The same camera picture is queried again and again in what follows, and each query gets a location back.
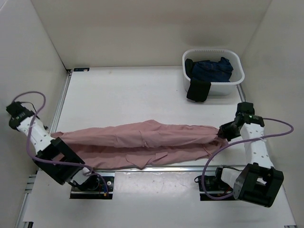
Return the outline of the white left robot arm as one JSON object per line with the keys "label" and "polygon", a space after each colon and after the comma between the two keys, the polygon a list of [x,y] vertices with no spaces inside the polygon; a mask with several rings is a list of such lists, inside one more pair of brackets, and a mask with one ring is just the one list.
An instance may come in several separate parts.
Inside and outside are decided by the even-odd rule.
{"label": "white left robot arm", "polygon": [[60,185],[68,183],[80,191],[96,190],[102,179],[92,174],[85,162],[59,137],[53,138],[39,117],[23,106],[12,102],[6,107],[9,126],[26,136],[31,130],[29,143],[35,148],[34,163]]}

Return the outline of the pink trousers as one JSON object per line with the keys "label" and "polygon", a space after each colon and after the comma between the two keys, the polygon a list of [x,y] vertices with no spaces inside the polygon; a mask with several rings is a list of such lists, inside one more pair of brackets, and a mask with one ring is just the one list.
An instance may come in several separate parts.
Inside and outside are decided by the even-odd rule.
{"label": "pink trousers", "polygon": [[120,169],[195,161],[227,145],[218,129],[202,125],[162,124],[155,120],[72,132],[56,132],[87,165]]}

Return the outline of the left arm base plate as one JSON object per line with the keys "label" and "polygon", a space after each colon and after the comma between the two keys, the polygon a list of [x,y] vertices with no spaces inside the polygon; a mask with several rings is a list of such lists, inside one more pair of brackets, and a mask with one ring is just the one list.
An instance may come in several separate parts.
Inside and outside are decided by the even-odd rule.
{"label": "left arm base plate", "polygon": [[72,184],[70,199],[74,200],[111,200],[114,193],[114,172],[102,173],[105,183],[100,177],[93,177],[81,189]]}

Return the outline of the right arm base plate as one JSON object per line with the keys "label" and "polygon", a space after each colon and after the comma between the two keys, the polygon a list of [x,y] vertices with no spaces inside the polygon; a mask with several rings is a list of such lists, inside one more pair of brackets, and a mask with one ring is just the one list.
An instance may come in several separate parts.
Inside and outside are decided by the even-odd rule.
{"label": "right arm base plate", "polygon": [[204,176],[204,186],[202,176],[197,176],[194,182],[199,185],[201,201],[203,200],[238,200],[235,197],[234,185],[241,174],[239,170],[226,169],[213,175]]}

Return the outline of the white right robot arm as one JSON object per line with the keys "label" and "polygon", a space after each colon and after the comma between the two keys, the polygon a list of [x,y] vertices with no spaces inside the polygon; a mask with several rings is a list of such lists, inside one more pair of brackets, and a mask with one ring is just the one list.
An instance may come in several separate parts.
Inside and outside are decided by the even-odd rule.
{"label": "white right robot arm", "polygon": [[282,171],[271,162],[263,141],[264,120],[255,115],[254,105],[241,102],[237,105],[235,119],[220,126],[218,136],[227,141],[241,137],[245,143],[247,165],[241,171],[221,165],[213,178],[214,186],[224,190],[232,188],[236,200],[271,207],[284,180]]}

